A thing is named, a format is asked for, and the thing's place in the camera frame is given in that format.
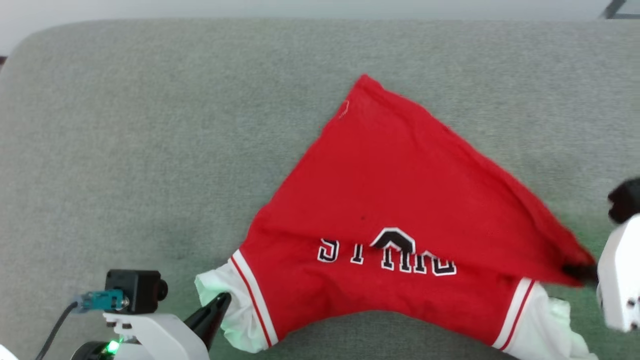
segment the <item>white sleeve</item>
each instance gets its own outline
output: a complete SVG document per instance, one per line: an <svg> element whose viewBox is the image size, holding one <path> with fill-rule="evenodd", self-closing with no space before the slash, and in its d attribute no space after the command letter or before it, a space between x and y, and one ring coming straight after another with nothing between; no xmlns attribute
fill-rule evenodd
<svg viewBox="0 0 640 360"><path fill-rule="evenodd" d="M231 294L231 303L220 328L233 347L251 353L269 347L251 295L231 260L215 270L196 276L195 283L203 306L220 293Z"/></svg>
<svg viewBox="0 0 640 360"><path fill-rule="evenodd" d="M570 312L568 302L549 298L536 282L504 351L520 360L598 360L571 330Z"/></svg>

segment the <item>green light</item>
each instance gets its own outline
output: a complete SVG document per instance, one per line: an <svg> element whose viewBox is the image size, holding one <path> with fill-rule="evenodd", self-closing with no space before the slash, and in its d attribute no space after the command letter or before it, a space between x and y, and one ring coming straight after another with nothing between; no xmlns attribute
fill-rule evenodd
<svg viewBox="0 0 640 360"><path fill-rule="evenodd" d="M109 343L109 345L107 345L107 352L111 355L115 355L116 352L118 352L119 348L120 348L120 343L117 341L112 341Z"/></svg>

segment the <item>white wall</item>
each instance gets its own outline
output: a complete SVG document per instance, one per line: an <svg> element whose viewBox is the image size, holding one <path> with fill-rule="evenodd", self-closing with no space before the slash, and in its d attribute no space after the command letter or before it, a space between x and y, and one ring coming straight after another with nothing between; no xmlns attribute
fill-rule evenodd
<svg viewBox="0 0 640 360"><path fill-rule="evenodd" d="M609 0L0 0L0 55L28 34L83 20L149 17L596 19Z"/></svg>

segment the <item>gray tablecloth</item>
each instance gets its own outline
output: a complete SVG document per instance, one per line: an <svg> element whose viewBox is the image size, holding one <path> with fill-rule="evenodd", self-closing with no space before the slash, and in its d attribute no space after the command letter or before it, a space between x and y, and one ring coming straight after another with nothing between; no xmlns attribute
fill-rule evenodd
<svg viewBox="0 0 640 360"><path fill-rule="evenodd" d="M364 72L511 171L599 254L607 192L640 173L639 24L145 20L33 35L0 72L0 343L33 358L109 268L160 270L161 311L190 314L194 276L238 248ZM551 293L601 359L640 354L637 335L605 328L594 291ZM72 316L49 359L110 335L100 314ZM220 336L212 358L508 356L362 313L256 356Z"/></svg>

